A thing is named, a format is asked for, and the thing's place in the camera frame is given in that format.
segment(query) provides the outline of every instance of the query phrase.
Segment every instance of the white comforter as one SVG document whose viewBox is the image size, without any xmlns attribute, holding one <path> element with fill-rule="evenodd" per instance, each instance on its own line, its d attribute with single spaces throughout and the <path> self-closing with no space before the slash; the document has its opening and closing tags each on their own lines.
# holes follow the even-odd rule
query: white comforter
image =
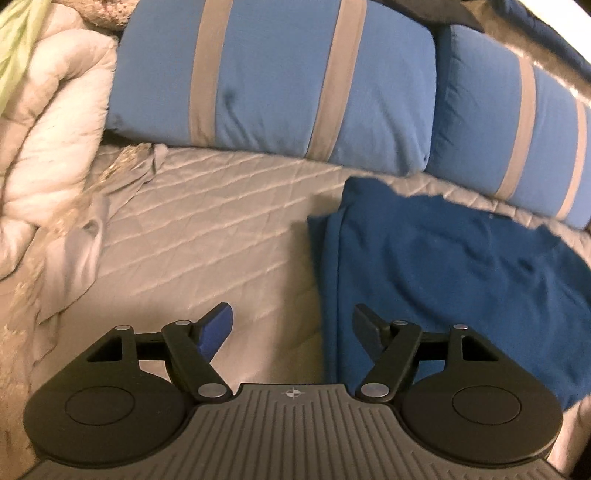
<svg viewBox="0 0 591 480">
<path fill-rule="evenodd" d="M 35 230 L 82 191 L 97 152 L 117 42 L 52 4 L 24 78 L 0 116 L 0 279 Z"/>
</svg>

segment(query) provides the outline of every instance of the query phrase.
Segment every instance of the white bedsheet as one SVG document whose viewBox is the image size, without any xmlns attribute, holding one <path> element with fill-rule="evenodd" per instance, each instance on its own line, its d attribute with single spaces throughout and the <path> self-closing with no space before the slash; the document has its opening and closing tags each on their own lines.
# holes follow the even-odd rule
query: white bedsheet
<svg viewBox="0 0 591 480">
<path fill-rule="evenodd" d="M 61 315 L 57 346 L 35 367 L 34 388 L 115 325 L 158 331 L 198 319 L 221 301 L 232 305 L 235 328 L 213 365 L 233 389 L 241 382 L 322 381 L 319 295 L 305 221 L 334 211 L 351 175 L 368 173 L 270 155 L 170 150 L 155 178 L 109 222 L 98 278 Z M 443 194 L 526 226 L 548 223 L 591 262 L 587 232 L 426 174 L 380 178 L 404 195 Z M 166 376 L 164 365 L 143 368 Z M 562 472 L 589 438 L 588 405 L 586 399 L 565 414 L 550 456 Z"/>
</svg>

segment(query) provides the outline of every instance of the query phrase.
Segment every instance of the ribbed gray panel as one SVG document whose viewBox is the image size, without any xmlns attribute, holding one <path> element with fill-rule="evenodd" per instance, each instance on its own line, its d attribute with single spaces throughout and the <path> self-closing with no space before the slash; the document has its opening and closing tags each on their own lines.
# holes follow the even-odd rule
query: ribbed gray panel
<svg viewBox="0 0 591 480">
<path fill-rule="evenodd" d="M 197 409 L 182 435 L 152 457 L 107 470 L 39 464 L 26 480 L 558 480 L 543 460 L 503 470 L 440 459 L 391 410 L 342 385 L 245 385 L 234 400 Z"/>
</svg>

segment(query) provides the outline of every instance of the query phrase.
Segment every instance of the blanket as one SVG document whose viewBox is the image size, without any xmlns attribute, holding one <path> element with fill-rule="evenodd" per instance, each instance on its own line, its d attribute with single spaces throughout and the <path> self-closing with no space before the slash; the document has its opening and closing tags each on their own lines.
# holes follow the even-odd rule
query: blanket
<svg viewBox="0 0 591 480">
<path fill-rule="evenodd" d="M 50 6 L 28 69 L 0 117 L 0 279 L 82 191 L 106 118 L 116 41 Z"/>
<path fill-rule="evenodd" d="M 367 304 L 428 332 L 466 324 L 537 377 L 567 410 L 591 392 L 591 270 L 545 226 L 527 229 L 442 197 L 352 177 L 339 210 L 309 219 L 326 380 L 354 391 L 372 367 L 352 328 Z M 416 379 L 440 370 L 422 362 Z"/>
</svg>

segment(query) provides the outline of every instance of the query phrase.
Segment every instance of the crumpled sheet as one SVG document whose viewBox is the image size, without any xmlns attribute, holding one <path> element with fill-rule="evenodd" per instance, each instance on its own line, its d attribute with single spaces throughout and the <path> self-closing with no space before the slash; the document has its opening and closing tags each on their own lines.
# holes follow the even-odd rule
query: crumpled sheet
<svg viewBox="0 0 591 480">
<path fill-rule="evenodd" d="M 2 480 L 18 477 L 35 459 L 22 412 L 33 366 L 54 345 L 56 314 L 92 285 L 107 221 L 154 177 L 166 153 L 163 145 L 124 148 L 96 181 L 38 230 L 19 268 L 0 281 Z"/>
</svg>

